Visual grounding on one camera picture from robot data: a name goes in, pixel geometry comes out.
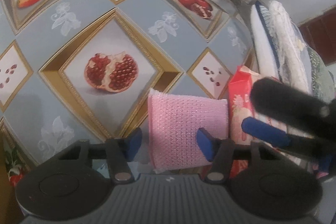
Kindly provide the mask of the pink knitted cloth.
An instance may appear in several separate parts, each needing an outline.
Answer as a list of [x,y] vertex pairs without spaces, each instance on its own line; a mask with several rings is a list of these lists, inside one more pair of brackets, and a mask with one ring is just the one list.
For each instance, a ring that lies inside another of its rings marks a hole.
[[215,138],[228,138],[228,101],[162,93],[147,99],[149,155],[158,172],[209,165],[197,144],[204,128]]

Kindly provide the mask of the green floral pillow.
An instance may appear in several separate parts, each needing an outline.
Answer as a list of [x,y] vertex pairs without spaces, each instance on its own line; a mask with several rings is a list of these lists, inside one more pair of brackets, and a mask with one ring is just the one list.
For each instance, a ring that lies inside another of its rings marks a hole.
[[334,80],[319,54],[311,47],[307,48],[311,63],[312,93],[318,99],[330,103],[335,98]]

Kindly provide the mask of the orange wet wipes pack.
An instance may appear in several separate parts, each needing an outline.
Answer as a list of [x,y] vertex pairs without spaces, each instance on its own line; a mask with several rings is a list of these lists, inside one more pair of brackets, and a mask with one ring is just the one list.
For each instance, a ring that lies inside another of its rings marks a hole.
[[238,67],[236,73],[228,84],[229,112],[230,112],[230,138],[240,145],[250,145],[255,138],[242,130],[242,121],[252,117],[268,125],[286,130],[286,126],[272,118],[264,116],[254,110],[249,95],[253,84],[262,76],[246,66]]

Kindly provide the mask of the brown wooden door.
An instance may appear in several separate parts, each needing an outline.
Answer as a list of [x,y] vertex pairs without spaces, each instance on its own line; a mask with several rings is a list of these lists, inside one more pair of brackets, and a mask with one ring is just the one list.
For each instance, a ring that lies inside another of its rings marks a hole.
[[335,7],[299,26],[305,41],[321,56],[326,65],[335,63]]

